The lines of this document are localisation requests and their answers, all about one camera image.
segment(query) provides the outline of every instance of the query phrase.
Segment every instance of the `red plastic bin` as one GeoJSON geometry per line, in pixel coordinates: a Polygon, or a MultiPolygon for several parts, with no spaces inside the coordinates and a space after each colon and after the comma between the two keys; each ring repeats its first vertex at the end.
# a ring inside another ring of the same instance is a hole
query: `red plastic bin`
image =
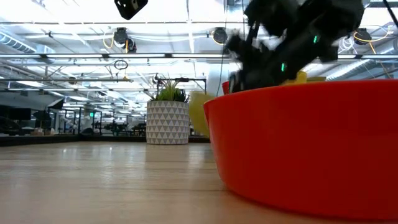
{"type": "Polygon", "coordinates": [[[277,86],[205,107],[218,172],[295,212],[398,220],[398,80],[277,86]]]}

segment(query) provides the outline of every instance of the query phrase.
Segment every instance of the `yellow object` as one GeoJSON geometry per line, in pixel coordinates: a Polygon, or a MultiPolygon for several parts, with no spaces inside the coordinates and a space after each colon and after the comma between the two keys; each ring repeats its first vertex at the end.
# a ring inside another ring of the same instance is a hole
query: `yellow object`
{"type": "MultiPolygon", "coordinates": [[[[307,74],[305,72],[299,71],[297,73],[297,78],[295,80],[287,80],[283,85],[304,84],[306,82],[307,82],[307,74]]],[[[212,100],[214,98],[216,97],[211,95],[206,95],[202,92],[191,93],[191,100],[189,103],[189,116],[191,118],[193,128],[195,128],[196,131],[201,132],[205,136],[210,136],[210,132],[207,126],[205,118],[205,110],[203,109],[203,105],[207,101],[212,100]]]]}
{"type": "Polygon", "coordinates": [[[311,77],[307,79],[307,83],[324,82],[324,81],[326,81],[326,77],[311,77]]]}
{"type": "Polygon", "coordinates": [[[189,116],[192,121],[192,125],[196,131],[201,132],[205,136],[210,136],[209,129],[205,118],[205,110],[203,105],[216,98],[215,96],[206,95],[201,92],[192,92],[191,100],[189,102],[189,116]]]}
{"type": "Polygon", "coordinates": [[[102,41],[103,41],[103,43],[104,43],[104,46],[105,46],[107,49],[111,49],[111,48],[113,47],[114,32],[113,32],[113,35],[112,35],[112,42],[111,42],[111,45],[110,45],[110,46],[108,46],[108,45],[106,44],[105,38],[104,38],[102,41]]]}
{"type": "Polygon", "coordinates": [[[381,37],[380,39],[377,39],[377,40],[363,40],[363,39],[357,38],[357,37],[356,37],[357,32],[354,33],[354,38],[357,39],[357,40],[360,40],[360,41],[362,41],[362,42],[368,42],[368,43],[377,42],[377,41],[380,41],[380,40],[385,39],[385,38],[389,35],[389,31],[390,31],[390,27],[388,27],[388,30],[387,30],[387,32],[386,32],[386,35],[385,35],[384,37],[381,37]]]}
{"type": "Polygon", "coordinates": [[[305,72],[297,72],[297,78],[295,80],[286,80],[282,85],[296,85],[307,83],[307,74],[305,72]]]}

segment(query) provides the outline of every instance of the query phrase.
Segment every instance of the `wooden table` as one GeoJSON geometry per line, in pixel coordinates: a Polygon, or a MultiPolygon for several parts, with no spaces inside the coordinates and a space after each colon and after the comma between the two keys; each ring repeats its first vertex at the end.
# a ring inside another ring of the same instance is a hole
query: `wooden table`
{"type": "Polygon", "coordinates": [[[350,223],[225,189],[209,144],[73,142],[0,148],[1,223],[350,223]]]}

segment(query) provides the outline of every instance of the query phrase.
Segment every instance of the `geometric pattern planter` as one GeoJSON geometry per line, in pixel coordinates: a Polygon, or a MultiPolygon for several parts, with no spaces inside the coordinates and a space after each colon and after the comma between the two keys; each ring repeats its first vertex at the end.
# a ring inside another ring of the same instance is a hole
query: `geometric pattern planter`
{"type": "Polygon", "coordinates": [[[147,103],[148,144],[188,144],[189,123],[188,103],[177,101],[147,103]]]}

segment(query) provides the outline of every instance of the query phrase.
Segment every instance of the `wire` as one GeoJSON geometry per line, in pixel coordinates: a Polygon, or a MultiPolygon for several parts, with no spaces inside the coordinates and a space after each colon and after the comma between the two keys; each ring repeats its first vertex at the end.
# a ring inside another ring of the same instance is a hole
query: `wire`
{"type": "Polygon", "coordinates": [[[384,40],[384,39],[390,34],[389,31],[390,31],[390,27],[388,27],[388,31],[386,32],[386,35],[385,35],[384,37],[381,37],[380,39],[377,39],[377,40],[363,40],[363,39],[360,39],[360,38],[358,38],[358,37],[356,36],[356,34],[357,34],[358,32],[355,32],[355,33],[354,33],[354,38],[357,39],[357,40],[360,40],[360,41],[362,41],[362,42],[373,43],[373,42],[377,42],[377,41],[380,41],[380,40],[384,40]]]}
{"type": "Polygon", "coordinates": [[[386,8],[388,10],[388,13],[390,14],[392,20],[394,21],[394,23],[396,24],[396,26],[398,27],[398,20],[396,18],[396,15],[394,14],[394,12],[392,11],[390,4],[388,4],[387,0],[383,0],[384,5],[386,5],[386,8]]]}
{"type": "MultiPolygon", "coordinates": [[[[226,31],[226,25],[227,25],[227,12],[228,12],[228,4],[226,5],[226,9],[225,9],[225,31],[226,31]]],[[[218,81],[218,88],[217,88],[217,94],[216,97],[218,96],[218,92],[220,91],[220,87],[221,87],[221,78],[223,76],[223,64],[224,64],[224,47],[225,47],[225,42],[223,43],[223,53],[221,54],[221,70],[220,70],[220,80],[218,81]]]]}
{"type": "MultiPolygon", "coordinates": [[[[374,49],[374,47],[373,47],[373,44],[372,44],[372,43],[369,43],[369,45],[371,46],[373,53],[374,53],[374,54],[377,54],[376,51],[375,51],[375,49],[374,49]]],[[[383,63],[380,62],[380,64],[381,64],[381,67],[383,67],[383,70],[384,70],[384,72],[386,73],[386,75],[388,75],[389,78],[392,78],[391,74],[388,73],[388,71],[387,71],[387,69],[385,68],[385,66],[383,65],[383,63]]]]}
{"type": "Polygon", "coordinates": [[[113,42],[114,42],[114,32],[113,32],[113,35],[112,35],[111,46],[109,46],[108,44],[106,44],[106,42],[105,42],[105,36],[106,36],[106,32],[104,32],[104,38],[102,39],[103,42],[104,42],[104,46],[105,46],[107,49],[111,49],[111,48],[113,47],[113,42]]]}
{"type": "Polygon", "coordinates": [[[350,50],[354,47],[354,40],[351,38],[347,38],[347,39],[340,39],[339,41],[339,47],[342,49],[341,51],[339,51],[338,53],[342,53],[346,50],[350,50]]]}

